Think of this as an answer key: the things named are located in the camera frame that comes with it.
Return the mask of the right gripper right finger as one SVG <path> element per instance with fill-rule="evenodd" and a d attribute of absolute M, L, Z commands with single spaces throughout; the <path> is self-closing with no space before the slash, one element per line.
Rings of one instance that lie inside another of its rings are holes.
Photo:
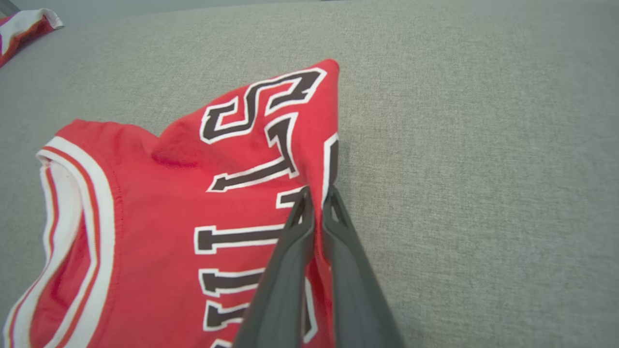
<path fill-rule="evenodd" d="M 323 203 L 322 247 L 331 265 L 336 348 L 405 348 L 405 342 L 341 195 Z"/>

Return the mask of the red shorts white band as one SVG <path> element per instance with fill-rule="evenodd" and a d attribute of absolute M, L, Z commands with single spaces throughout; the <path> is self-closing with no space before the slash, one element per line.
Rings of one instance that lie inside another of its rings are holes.
<path fill-rule="evenodd" d="M 0 18 L 0 68 L 31 40 L 62 27 L 58 14 L 45 8 Z"/>

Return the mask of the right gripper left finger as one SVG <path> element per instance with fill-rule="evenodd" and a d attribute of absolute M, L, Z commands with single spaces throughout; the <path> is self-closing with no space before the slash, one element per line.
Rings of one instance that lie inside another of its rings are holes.
<path fill-rule="evenodd" d="M 232 348 L 303 348 L 305 276 L 315 232 L 309 190 L 297 195 Z"/>

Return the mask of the red basketball jersey black letters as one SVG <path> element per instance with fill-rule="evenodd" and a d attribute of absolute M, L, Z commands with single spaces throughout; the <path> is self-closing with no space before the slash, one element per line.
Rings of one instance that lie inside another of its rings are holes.
<path fill-rule="evenodd" d="M 298 196 L 315 224 L 303 348 L 333 348 L 322 205 L 338 174 L 339 65 L 257 81 L 160 136 L 75 120 L 38 158 L 44 270 L 5 348 L 232 348 Z"/>

